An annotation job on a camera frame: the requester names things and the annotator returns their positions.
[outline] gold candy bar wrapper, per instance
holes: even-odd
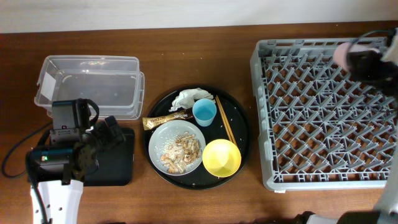
[[[167,116],[160,116],[158,118],[142,118],[142,123],[144,125],[144,130],[151,130],[156,128],[161,124],[175,119],[190,119],[193,117],[192,108],[186,109],[180,112],[172,113]]]

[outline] blue cup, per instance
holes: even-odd
[[[201,99],[193,105],[192,113],[200,126],[207,127],[213,122],[217,113],[217,107],[213,101]]]

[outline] yellow bowl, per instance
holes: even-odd
[[[225,139],[210,142],[203,151],[203,165],[216,177],[231,176],[239,169],[241,161],[238,147]]]

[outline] white wall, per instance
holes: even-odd
[[[398,20],[397,0],[1,0],[0,32]]]

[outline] white plate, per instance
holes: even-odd
[[[200,150],[203,154],[203,150],[206,147],[205,137],[201,131],[192,123],[188,121],[169,121],[160,125],[152,134],[149,140],[149,157],[156,168],[167,175],[185,175],[192,172],[201,164],[201,156],[193,161],[182,174],[169,174],[167,167],[164,166],[160,158],[163,156],[163,148],[167,140],[173,139],[178,135],[184,134],[188,131],[189,134],[195,134],[195,139],[200,143]]]

